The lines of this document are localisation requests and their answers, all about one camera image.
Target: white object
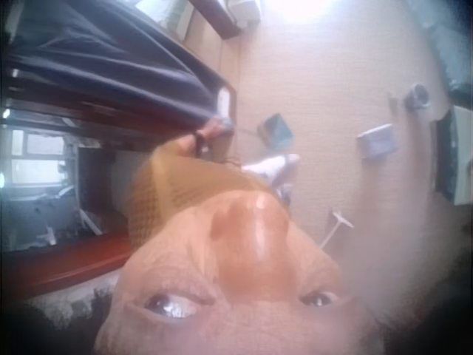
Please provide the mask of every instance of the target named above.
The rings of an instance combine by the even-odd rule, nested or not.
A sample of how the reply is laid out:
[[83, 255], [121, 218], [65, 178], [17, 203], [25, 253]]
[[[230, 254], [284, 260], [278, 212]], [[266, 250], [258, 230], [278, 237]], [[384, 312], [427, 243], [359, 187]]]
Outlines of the white object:
[[322, 241], [322, 243], [320, 244], [320, 249], [323, 249], [325, 248], [325, 246], [328, 244], [328, 242], [330, 241], [330, 239], [332, 239], [333, 235], [335, 234], [336, 230], [339, 228], [339, 226], [341, 224], [344, 224], [346, 226], [349, 226], [350, 228], [354, 228], [354, 225], [350, 222], [348, 222], [348, 220], [344, 219], [342, 216], [341, 216], [341, 212], [335, 212], [335, 211], [332, 211], [332, 214], [333, 216], [337, 219], [337, 223], [335, 224], [335, 226], [332, 228], [332, 230], [330, 231], [330, 233], [325, 237], [325, 239]]
[[230, 118], [230, 92], [226, 87], [223, 87], [219, 91], [217, 98], [217, 112], [222, 118]]
[[264, 159], [256, 164], [242, 166], [242, 170], [258, 174], [276, 189], [281, 183], [284, 183], [284, 181], [278, 181], [278, 178], [294, 170], [299, 165], [300, 160], [301, 157], [297, 154], [280, 155]]
[[392, 124], [384, 124], [358, 136], [365, 158], [376, 158], [398, 149]]
[[228, 9], [237, 24], [261, 21], [260, 0], [228, 0]]

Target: cup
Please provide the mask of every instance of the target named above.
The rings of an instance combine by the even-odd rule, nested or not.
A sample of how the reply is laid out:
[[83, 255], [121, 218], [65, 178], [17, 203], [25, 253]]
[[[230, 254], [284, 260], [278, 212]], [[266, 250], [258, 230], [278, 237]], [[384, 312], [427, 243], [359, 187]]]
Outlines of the cup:
[[428, 107], [430, 105], [430, 97], [427, 88], [422, 84], [412, 85], [409, 94], [404, 99], [404, 104], [409, 111]]

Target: dark curtain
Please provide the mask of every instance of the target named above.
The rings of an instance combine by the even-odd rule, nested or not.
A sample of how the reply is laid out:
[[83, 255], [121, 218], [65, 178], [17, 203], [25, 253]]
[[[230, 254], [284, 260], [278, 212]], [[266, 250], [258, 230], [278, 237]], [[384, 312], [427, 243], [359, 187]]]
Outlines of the dark curtain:
[[150, 18], [118, 0], [25, 0], [6, 65], [36, 84], [111, 105], [176, 112], [189, 126], [215, 114], [224, 85]]

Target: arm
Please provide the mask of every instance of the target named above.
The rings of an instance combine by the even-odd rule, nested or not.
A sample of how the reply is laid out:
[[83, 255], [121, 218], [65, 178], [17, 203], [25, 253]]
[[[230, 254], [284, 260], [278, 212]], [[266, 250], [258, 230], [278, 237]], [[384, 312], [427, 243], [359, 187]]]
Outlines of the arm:
[[[198, 129], [197, 132], [200, 133], [206, 141], [210, 141], [225, 130], [225, 126], [221, 124], [218, 119], [212, 118], [202, 129]], [[183, 137], [164, 144], [159, 149], [162, 149], [167, 153], [182, 155], [185, 157], [195, 156], [196, 139], [194, 135], [184, 135]]]

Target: beige floor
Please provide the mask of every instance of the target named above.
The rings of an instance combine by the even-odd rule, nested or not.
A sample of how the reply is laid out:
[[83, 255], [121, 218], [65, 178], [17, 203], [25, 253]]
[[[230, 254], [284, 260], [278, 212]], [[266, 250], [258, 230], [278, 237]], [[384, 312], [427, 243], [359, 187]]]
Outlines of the beige floor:
[[[426, 39], [403, 1], [263, 5], [259, 26], [214, 52], [213, 68], [239, 92], [236, 121], [255, 130], [275, 112], [285, 117], [302, 156], [295, 220], [319, 241], [333, 225], [330, 209], [342, 210], [355, 229], [336, 235], [331, 254], [377, 313], [405, 320], [468, 242], [459, 230], [469, 210], [432, 192], [429, 122], [448, 99]], [[389, 93], [402, 98], [414, 82], [428, 87], [431, 107], [418, 118], [401, 105], [392, 112]], [[356, 135], [385, 123], [394, 124], [398, 151], [364, 163]], [[237, 143], [244, 161], [268, 153], [250, 135]]]

